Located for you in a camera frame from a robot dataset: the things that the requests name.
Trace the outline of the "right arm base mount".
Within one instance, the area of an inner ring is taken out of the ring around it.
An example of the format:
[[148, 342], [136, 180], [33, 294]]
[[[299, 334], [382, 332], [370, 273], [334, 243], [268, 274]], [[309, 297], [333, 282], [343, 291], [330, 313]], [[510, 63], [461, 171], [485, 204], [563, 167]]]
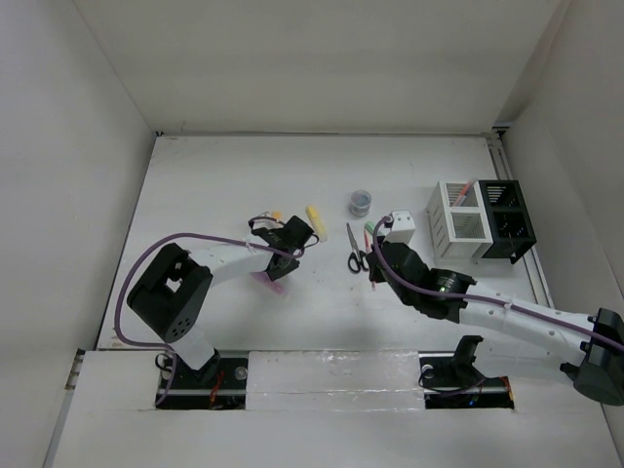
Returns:
[[453, 351], [418, 354], [427, 410], [513, 410], [515, 402], [507, 376], [486, 377], [477, 368], [476, 352], [484, 341], [478, 335], [464, 335]]

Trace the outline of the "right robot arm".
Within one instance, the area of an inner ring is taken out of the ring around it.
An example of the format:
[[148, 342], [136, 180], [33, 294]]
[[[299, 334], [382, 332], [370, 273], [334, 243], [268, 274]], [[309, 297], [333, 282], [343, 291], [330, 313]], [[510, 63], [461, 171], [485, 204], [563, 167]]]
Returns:
[[516, 301], [469, 275], [430, 268], [407, 244], [384, 237], [373, 239], [367, 261], [370, 280], [388, 284], [405, 306], [430, 319], [502, 333], [540, 353], [529, 359], [482, 353], [484, 338], [464, 335], [451, 357], [425, 364], [425, 389], [451, 398], [512, 368], [541, 368], [592, 401], [622, 406], [623, 320], [616, 312], [583, 315]]

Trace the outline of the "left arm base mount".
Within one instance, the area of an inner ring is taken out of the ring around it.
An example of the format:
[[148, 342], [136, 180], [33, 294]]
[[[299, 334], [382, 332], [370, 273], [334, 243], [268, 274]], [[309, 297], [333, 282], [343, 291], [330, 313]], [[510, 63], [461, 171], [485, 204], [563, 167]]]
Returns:
[[181, 358], [161, 352], [155, 357], [159, 383], [157, 410], [244, 410], [247, 399], [249, 352], [216, 353], [200, 370]]

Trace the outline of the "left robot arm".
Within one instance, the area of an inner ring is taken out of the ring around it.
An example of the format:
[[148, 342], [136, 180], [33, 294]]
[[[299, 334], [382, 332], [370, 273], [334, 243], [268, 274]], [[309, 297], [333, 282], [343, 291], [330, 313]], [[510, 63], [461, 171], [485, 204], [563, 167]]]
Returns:
[[130, 309], [183, 363], [196, 386], [211, 384], [220, 356], [196, 325], [210, 289], [251, 274], [274, 282], [299, 266], [309, 241], [318, 236], [294, 215], [288, 221], [257, 216], [243, 240], [195, 233], [171, 235], [146, 253], [153, 259], [124, 292]]

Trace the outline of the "blue pen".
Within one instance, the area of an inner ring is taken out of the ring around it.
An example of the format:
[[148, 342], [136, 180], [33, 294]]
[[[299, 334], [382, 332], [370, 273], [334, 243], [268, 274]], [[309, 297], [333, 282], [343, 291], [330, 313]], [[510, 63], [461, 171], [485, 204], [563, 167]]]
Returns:
[[460, 194], [459, 194], [458, 198], [457, 198], [457, 199], [456, 199], [456, 201], [455, 201], [455, 206], [456, 206], [456, 207], [459, 207], [459, 206], [461, 206], [461, 205], [462, 205], [462, 203], [464, 202], [464, 200], [465, 200], [465, 198], [466, 198], [466, 195], [467, 195], [467, 192], [468, 192], [468, 191], [469, 191], [469, 188], [467, 188], [467, 187], [464, 187], [464, 188], [462, 189], [462, 191], [460, 192]]

